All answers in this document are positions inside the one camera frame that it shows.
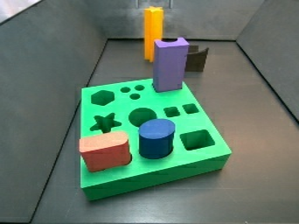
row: green foam block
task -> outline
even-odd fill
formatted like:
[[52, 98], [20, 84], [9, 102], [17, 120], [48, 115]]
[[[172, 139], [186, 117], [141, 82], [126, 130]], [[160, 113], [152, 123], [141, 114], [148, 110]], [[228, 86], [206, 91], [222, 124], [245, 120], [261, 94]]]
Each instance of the green foam block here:
[[[122, 130], [132, 154], [128, 165], [97, 172], [80, 159], [80, 188], [89, 200], [214, 171], [229, 158], [229, 147], [186, 85], [156, 93], [152, 83], [136, 80], [81, 89], [80, 136]], [[172, 153], [146, 159], [138, 154], [137, 126], [154, 118], [174, 123]]]

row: toy block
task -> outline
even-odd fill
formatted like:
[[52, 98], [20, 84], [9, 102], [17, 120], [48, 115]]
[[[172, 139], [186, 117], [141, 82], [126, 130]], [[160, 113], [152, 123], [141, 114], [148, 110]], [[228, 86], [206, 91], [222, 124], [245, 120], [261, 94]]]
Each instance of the toy block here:
[[126, 133], [114, 131], [82, 137], [78, 140], [78, 153], [89, 172], [126, 165], [130, 162]]
[[209, 48], [198, 52], [197, 45], [189, 45], [184, 72], [202, 72]]
[[[102, 90], [114, 95], [114, 100], [105, 106], [90, 103], [92, 95]], [[110, 114], [117, 125], [109, 126], [110, 130], [92, 129], [97, 124], [94, 117], [106, 118]], [[166, 119], [174, 124], [172, 151], [158, 159], [148, 159], [140, 155], [138, 130], [153, 119]], [[126, 133], [132, 161], [128, 165], [89, 172], [84, 158], [80, 159], [80, 188], [88, 200], [216, 171], [229, 158], [229, 147], [184, 83], [181, 89], [162, 93], [154, 92], [152, 79], [82, 88], [80, 137], [100, 135], [102, 130], [122, 130]]]
[[164, 10], [161, 7], [144, 9], [144, 59], [154, 60], [154, 40], [162, 38]]
[[180, 89], [189, 44], [184, 38], [170, 43], [161, 40], [153, 43], [153, 89], [156, 92]]
[[166, 119], [153, 119], [138, 128], [138, 153], [144, 158], [164, 158], [173, 150], [174, 124]]

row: purple block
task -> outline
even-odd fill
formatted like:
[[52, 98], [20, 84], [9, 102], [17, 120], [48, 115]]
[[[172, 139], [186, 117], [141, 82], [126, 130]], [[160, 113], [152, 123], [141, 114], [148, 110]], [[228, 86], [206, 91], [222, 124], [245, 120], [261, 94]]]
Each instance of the purple block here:
[[182, 88], [182, 75], [189, 44], [184, 38], [174, 42], [153, 42], [153, 89], [156, 92]]

